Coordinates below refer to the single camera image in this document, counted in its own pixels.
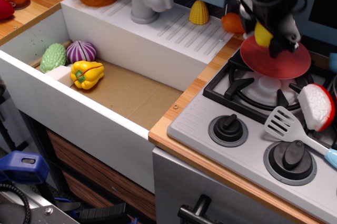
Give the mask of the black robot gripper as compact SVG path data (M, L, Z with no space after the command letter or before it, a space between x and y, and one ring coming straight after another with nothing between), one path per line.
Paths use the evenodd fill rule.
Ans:
M294 15L302 13L307 0L238 0L239 16L247 35L254 33L257 21L274 37L269 43L270 57L275 59L283 51L294 53L302 38Z

